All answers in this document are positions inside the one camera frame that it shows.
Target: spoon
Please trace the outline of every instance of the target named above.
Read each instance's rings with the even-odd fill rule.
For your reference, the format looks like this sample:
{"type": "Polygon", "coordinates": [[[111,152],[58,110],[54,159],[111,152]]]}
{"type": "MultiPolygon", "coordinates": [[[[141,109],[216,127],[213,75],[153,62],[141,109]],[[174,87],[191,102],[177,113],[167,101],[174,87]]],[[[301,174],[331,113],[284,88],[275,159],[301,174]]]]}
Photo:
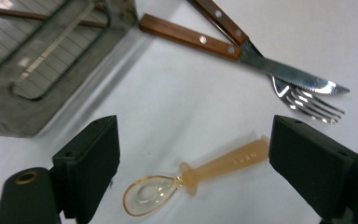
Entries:
{"type": "Polygon", "coordinates": [[[253,165],[268,156],[269,139],[263,136],[196,169],[182,162],[179,165],[182,175],[177,177],[151,175],[130,185],[124,193],[124,209],[134,217],[149,214],[165,204],[182,186],[186,186],[187,192],[194,195],[197,193],[200,181],[253,165]]]}

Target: fork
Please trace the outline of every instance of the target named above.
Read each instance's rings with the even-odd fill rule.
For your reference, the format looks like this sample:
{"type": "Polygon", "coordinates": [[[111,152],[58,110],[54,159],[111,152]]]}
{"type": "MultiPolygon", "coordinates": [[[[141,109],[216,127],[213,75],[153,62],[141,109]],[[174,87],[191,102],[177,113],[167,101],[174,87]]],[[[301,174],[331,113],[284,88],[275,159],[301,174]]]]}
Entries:
{"type": "Polygon", "coordinates": [[[328,124],[336,124],[345,112],[332,106],[320,98],[289,84],[276,77],[272,77],[272,84],[277,96],[291,109],[328,124]]]}

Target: spoon handle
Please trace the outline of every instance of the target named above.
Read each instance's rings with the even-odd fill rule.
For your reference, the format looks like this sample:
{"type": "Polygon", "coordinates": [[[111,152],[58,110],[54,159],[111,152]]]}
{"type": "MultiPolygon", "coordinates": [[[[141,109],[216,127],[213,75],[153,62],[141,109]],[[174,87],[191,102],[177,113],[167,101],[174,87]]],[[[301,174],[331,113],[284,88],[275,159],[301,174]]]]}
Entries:
{"type": "Polygon", "coordinates": [[[199,168],[192,169],[186,162],[182,162],[179,169],[182,179],[187,186],[187,192],[195,194],[201,180],[223,175],[243,167],[247,167],[265,160],[269,156],[269,140],[262,137],[243,147],[239,147],[214,161],[210,161],[199,168]]]}

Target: white table surface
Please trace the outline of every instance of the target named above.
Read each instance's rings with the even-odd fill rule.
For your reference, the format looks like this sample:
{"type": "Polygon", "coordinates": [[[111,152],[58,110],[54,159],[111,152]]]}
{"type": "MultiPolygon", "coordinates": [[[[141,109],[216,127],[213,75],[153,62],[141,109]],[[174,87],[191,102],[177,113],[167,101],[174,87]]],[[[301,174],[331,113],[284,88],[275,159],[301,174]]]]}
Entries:
{"type": "MultiPolygon", "coordinates": [[[[202,183],[194,197],[180,189],[145,217],[123,209],[123,193],[133,181],[178,175],[181,161],[197,167],[270,136],[274,115],[300,119],[358,152],[358,1],[215,2],[266,57],[349,87],[349,94],[324,97],[346,111],[339,124],[292,111],[267,76],[134,27],[39,135],[0,137],[0,193],[11,175],[50,168],[51,157],[91,121],[117,115],[121,163],[92,223],[319,223],[268,161],[202,183]]],[[[187,1],[136,5],[139,18],[147,12],[225,40],[187,1]]]]}

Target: wooden fork handle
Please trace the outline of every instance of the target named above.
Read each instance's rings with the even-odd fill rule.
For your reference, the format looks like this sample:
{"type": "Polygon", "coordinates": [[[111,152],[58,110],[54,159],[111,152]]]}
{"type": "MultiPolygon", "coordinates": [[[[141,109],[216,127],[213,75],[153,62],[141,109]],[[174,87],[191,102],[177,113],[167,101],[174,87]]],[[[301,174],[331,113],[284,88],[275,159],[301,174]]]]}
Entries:
{"type": "Polygon", "coordinates": [[[230,45],[148,14],[142,17],[139,28],[152,35],[165,37],[194,49],[203,49],[226,59],[237,61],[240,58],[241,48],[238,46],[230,45]]]}
{"type": "Polygon", "coordinates": [[[249,41],[249,36],[214,1],[187,1],[238,46],[249,41]]]}

